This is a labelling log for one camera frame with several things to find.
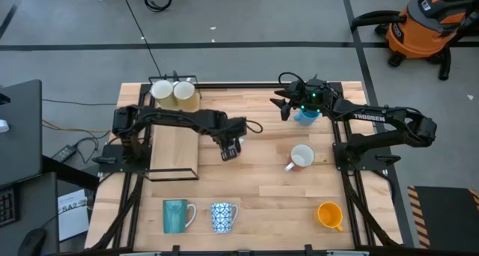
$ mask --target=shop vacuum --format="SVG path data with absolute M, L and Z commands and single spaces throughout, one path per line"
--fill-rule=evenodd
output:
M 439 79 L 447 80 L 451 68 L 450 46 L 477 31 L 479 0 L 411 0 L 399 11 L 380 10 L 356 17 L 359 26 L 378 25 L 392 54 L 388 63 L 399 66 L 406 58 L 425 58 L 441 64 Z

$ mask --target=gray floor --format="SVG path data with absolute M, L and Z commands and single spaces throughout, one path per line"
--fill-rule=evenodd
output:
M 0 22 L 15 1 L 0 0 Z M 407 1 L 351 0 L 351 4 L 358 16 L 370 10 L 401 10 Z M 353 41 L 343 0 L 173 0 L 163 13 L 148 11 L 143 0 L 129 2 L 150 43 Z M 379 41 L 371 28 L 360 28 L 359 34 L 363 42 Z M 120 43 L 143 43 L 124 0 L 22 0 L 0 38 L 0 46 Z M 408 185 L 479 190 L 475 182 L 479 154 L 474 152 L 479 142 L 478 49 L 452 50 L 447 82 L 436 78 L 437 66 L 424 61 L 406 61 L 393 69 L 386 62 L 387 49 L 364 51 L 379 104 L 418 108 L 439 126 L 432 147 L 392 149 L 403 157 L 396 164 L 403 192 Z M 195 74 L 201 81 L 276 80 L 285 70 L 305 78 L 317 73 L 325 80 L 363 80 L 354 48 L 155 49 L 153 55 L 163 73 L 176 70 Z M 41 79 L 44 98 L 84 103 L 114 103 L 122 82 L 156 75 L 147 50 L 0 51 L 0 68 L 0 85 Z M 43 107 L 43 118 L 62 127 L 111 126 L 112 106 L 44 103 Z M 43 133 L 45 155 L 85 137 L 80 132 Z M 85 153 L 92 148 L 82 146 Z M 80 169 L 93 165 L 83 165 L 77 157 L 70 164 Z M 80 237 L 62 249 L 81 245 Z

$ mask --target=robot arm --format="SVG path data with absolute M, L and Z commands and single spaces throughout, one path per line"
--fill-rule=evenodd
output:
M 418 110 L 408 107 L 356 105 L 342 99 L 338 91 L 325 81 L 310 79 L 304 82 L 299 76 L 289 87 L 275 91 L 275 94 L 290 99 L 271 101 L 281 109 L 281 119 L 289 118 L 291 108 L 319 111 L 333 121 L 358 119 L 363 121 L 391 124 L 395 130 L 374 135 L 352 134 L 344 150 L 343 157 L 356 164 L 367 150 L 407 144 L 411 147 L 429 147 L 436 138 L 436 123 L 426 118 Z
M 219 145 L 224 161 L 237 157 L 241 152 L 239 137 L 246 135 L 247 128 L 246 118 L 228 118 L 226 113 L 216 110 L 183 112 L 126 106 L 115 110 L 112 129 L 123 145 L 123 157 L 141 157 L 138 134 L 149 125 L 184 127 L 209 135 Z

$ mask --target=wooden tabletop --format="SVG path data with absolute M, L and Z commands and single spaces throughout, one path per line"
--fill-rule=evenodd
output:
M 344 96 L 365 104 L 360 82 L 342 82 Z M 118 106 L 136 104 L 141 84 L 123 84 Z M 217 109 L 228 117 L 246 116 L 264 127 L 261 134 L 248 131 L 241 155 L 223 162 L 218 146 L 209 136 L 200 137 L 197 181 L 145 181 L 141 194 L 135 251 L 170 251 L 180 245 L 186 251 L 353 249 L 353 238 L 340 173 L 332 152 L 334 136 L 328 118 L 318 118 L 310 127 L 292 117 L 282 121 L 269 98 L 273 89 L 203 89 L 202 109 Z M 371 122 L 351 121 L 354 133 L 371 134 Z M 344 127 L 340 124 L 341 133 Z M 296 144 L 308 144 L 315 152 L 314 164 L 302 172 L 285 172 L 288 154 Z M 367 203 L 373 216 L 389 236 L 401 243 L 388 183 L 368 171 L 361 173 Z M 85 247 L 105 233 L 118 213 L 124 174 L 114 174 L 101 184 L 91 217 Z M 198 208 L 196 219 L 184 234 L 164 234 L 162 202 L 187 199 Z M 228 201 L 239 206 L 239 215 L 229 234 L 214 234 L 210 205 Z M 325 201 L 342 209 L 344 232 L 314 222 L 313 211 Z M 358 214 L 361 242 L 366 244 L 364 225 Z M 129 216 L 123 224 L 126 245 Z

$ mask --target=cup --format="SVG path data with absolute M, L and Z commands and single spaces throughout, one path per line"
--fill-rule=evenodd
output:
M 188 208 L 193 208 L 193 216 L 186 222 Z M 184 233 L 196 216 L 196 206 L 188 204 L 187 200 L 163 201 L 163 232 L 165 234 Z
M 234 220 L 238 216 L 238 206 L 232 203 L 213 203 L 211 204 L 211 221 L 213 230 L 217 234 L 226 234 L 231 231 Z
M 300 125 L 303 126 L 309 126 L 311 125 L 318 117 L 320 116 L 320 113 L 318 111 L 308 111 L 308 110 L 303 110 L 296 115 L 294 115 L 294 120 L 298 121 Z
M 314 211 L 314 220 L 327 228 L 333 228 L 342 232 L 341 222 L 343 221 L 343 212 L 341 208 L 333 202 L 325 202 Z
M 168 80 L 159 80 L 151 85 L 151 96 L 161 105 L 163 108 L 174 108 L 177 106 L 177 100 L 173 95 L 173 84 Z
M 285 171 L 302 171 L 314 161 L 314 151 L 306 144 L 298 144 L 291 150 L 290 163 Z
M 177 99 L 178 106 L 182 110 L 195 110 L 198 106 L 198 96 L 195 93 L 195 85 L 187 79 L 174 84 L 173 94 Z

